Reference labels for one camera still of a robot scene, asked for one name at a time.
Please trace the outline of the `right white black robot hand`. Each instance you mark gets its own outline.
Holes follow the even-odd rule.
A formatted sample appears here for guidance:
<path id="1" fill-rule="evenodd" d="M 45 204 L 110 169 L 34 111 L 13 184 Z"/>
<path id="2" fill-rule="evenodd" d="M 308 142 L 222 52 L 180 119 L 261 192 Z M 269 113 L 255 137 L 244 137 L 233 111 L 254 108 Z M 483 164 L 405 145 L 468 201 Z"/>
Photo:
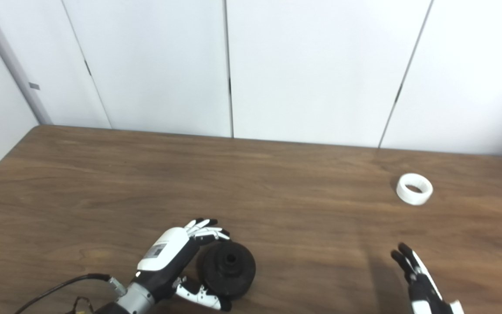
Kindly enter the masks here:
<path id="1" fill-rule="evenodd" d="M 424 262 L 408 245 L 398 244 L 391 257 L 404 272 L 413 314 L 464 314 L 460 301 L 444 300 Z"/>

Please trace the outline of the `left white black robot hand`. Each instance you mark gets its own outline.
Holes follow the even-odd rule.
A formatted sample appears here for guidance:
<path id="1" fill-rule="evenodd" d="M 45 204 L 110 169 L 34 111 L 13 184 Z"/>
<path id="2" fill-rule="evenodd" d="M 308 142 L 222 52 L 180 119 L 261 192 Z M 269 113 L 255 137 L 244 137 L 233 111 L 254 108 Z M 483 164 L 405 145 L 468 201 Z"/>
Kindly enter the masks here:
<path id="1" fill-rule="evenodd" d="M 200 248 L 213 241 L 229 241 L 230 234 L 216 227 L 216 219 L 197 218 L 184 227 L 165 231 L 137 265 L 137 272 L 118 302 L 129 313 L 144 314 L 158 302 L 179 296 L 200 306 L 229 312 L 231 301 L 182 276 Z"/>

